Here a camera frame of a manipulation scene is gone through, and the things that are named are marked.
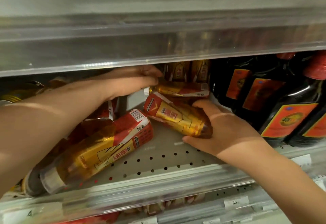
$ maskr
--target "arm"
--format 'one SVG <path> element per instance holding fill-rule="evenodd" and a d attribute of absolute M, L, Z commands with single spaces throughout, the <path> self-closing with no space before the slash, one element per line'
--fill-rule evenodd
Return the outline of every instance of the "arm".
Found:
<path fill-rule="evenodd" d="M 246 121 L 228 110 L 208 100 L 194 105 L 210 117 L 213 136 L 186 136 L 186 143 L 250 175 L 292 223 L 325 222 L 326 193 L 296 163 L 276 152 Z"/>
<path fill-rule="evenodd" d="M 105 100 L 156 85 L 154 66 L 117 68 L 0 108 L 0 194 Z"/>

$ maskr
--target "hand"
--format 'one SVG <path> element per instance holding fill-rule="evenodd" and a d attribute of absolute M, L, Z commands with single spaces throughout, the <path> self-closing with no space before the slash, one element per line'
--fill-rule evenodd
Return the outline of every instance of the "hand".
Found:
<path fill-rule="evenodd" d="M 202 108 L 209 117 L 213 135 L 210 139 L 185 136 L 184 142 L 238 168 L 241 168 L 243 160 L 248 156 L 275 153 L 250 124 L 229 110 L 216 106 L 209 100 L 198 100 L 193 106 Z"/>
<path fill-rule="evenodd" d="M 106 86 L 110 88 L 110 96 L 107 98 L 113 99 L 134 93 L 144 87 L 157 85 L 158 77 L 163 77 L 163 73 L 154 65 L 140 65 L 116 68 L 91 80 L 106 80 Z"/>

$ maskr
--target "white bottle cap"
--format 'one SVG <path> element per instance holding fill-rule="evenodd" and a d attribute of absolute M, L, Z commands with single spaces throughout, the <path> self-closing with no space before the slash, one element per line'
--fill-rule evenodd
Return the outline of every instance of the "white bottle cap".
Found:
<path fill-rule="evenodd" d="M 144 88 L 144 95 L 149 95 L 149 87 Z"/>

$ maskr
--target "bottle cap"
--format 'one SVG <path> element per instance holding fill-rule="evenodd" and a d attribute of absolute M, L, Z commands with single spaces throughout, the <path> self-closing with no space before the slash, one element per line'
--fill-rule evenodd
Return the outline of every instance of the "bottle cap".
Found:
<path fill-rule="evenodd" d="M 296 52 L 294 53 L 278 53 L 276 54 L 276 57 L 279 59 L 292 59 L 295 56 Z"/>
<path fill-rule="evenodd" d="M 149 87 L 144 88 L 144 95 L 149 95 Z"/>
<path fill-rule="evenodd" d="M 326 79 L 326 51 L 319 51 L 312 57 L 304 75 L 316 80 Z"/>

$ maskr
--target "barcode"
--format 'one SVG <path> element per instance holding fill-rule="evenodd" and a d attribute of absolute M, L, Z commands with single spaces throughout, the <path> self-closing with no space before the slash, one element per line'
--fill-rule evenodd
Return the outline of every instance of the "barcode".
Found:
<path fill-rule="evenodd" d="M 208 83 L 202 83 L 201 89 L 202 91 L 209 91 Z"/>
<path fill-rule="evenodd" d="M 134 119 L 136 119 L 137 122 L 139 122 L 145 118 L 145 116 L 143 114 L 141 114 L 141 112 L 138 111 L 137 109 L 134 109 L 129 113 L 133 116 Z"/>

